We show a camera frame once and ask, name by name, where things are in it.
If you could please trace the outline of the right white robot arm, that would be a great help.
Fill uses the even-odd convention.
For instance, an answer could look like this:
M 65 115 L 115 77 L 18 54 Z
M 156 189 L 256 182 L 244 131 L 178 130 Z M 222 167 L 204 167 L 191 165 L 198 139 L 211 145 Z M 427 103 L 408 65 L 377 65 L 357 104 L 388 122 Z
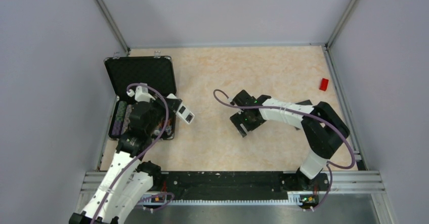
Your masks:
M 245 90 L 229 102 L 239 110 L 230 120 L 242 137 L 266 121 L 283 122 L 303 130 L 310 151 L 296 171 L 295 179 L 304 190 L 317 183 L 319 173 L 350 135 L 349 128 L 326 102 L 317 105 L 288 103 L 268 95 L 255 98 Z

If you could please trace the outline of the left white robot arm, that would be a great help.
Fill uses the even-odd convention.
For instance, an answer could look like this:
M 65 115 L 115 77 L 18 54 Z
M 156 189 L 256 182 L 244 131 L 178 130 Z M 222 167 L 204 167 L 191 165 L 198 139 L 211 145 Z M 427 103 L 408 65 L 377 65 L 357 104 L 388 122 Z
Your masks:
M 171 115 L 192 115 L 175 95 L 138 99 L 131 105 L 127 130 L 119 137 L 111 165 L 90 201 L 69 223 L 124 223 L 141 197 L 162 184 L 160 166 L 142 159 L 161 137 Z

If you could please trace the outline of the white remote control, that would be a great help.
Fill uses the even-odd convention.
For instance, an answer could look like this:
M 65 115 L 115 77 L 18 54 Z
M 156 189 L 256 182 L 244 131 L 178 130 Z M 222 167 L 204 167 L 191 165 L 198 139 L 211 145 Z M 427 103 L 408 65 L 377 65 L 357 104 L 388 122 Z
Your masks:
M 167 105 L 169 108 L 186 124 L 191 124 L 195 118 L 192 111 L 183 103 L 183 100 L 177 98 L 174 94 L 169 94 L 167 97 Z

